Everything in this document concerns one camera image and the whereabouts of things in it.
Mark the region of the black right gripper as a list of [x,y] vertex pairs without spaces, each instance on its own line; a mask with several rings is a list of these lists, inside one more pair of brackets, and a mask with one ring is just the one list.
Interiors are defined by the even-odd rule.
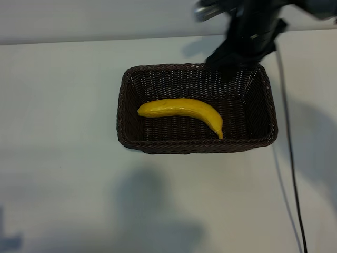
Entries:
[[283,33],[287,23],[279,18],[287,1],[246,0],[242,14],[236,19],[234,35],[225,40],[206,60],[211,69],[228,66],[252,68],[261,62],[274,40]]

